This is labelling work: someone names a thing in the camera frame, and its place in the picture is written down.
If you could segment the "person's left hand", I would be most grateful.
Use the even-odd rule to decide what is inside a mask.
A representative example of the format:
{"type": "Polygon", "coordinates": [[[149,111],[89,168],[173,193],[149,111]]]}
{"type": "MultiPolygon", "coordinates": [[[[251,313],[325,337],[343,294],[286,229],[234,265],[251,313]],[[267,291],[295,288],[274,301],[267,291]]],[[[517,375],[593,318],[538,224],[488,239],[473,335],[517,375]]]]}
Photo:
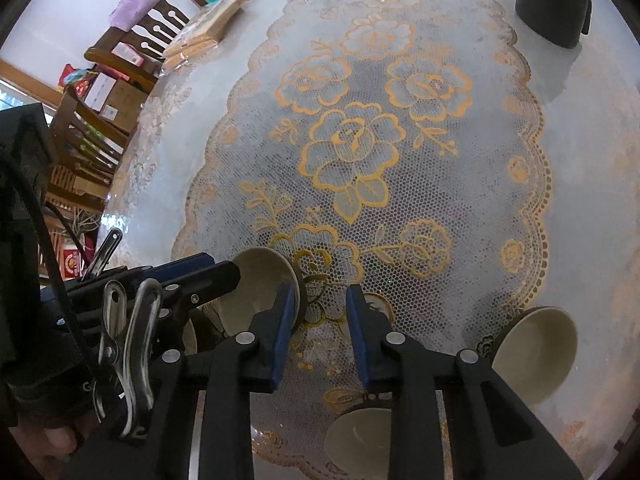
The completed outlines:
{"type": "Polygon", "coordinates": [[[9,432],[32,466],[45,479],[58,479],[66,462],[99,426],[96,414],[89,412],[76,419],[72,426],[44,428],[39,422],[20,417],[9,432]]]}

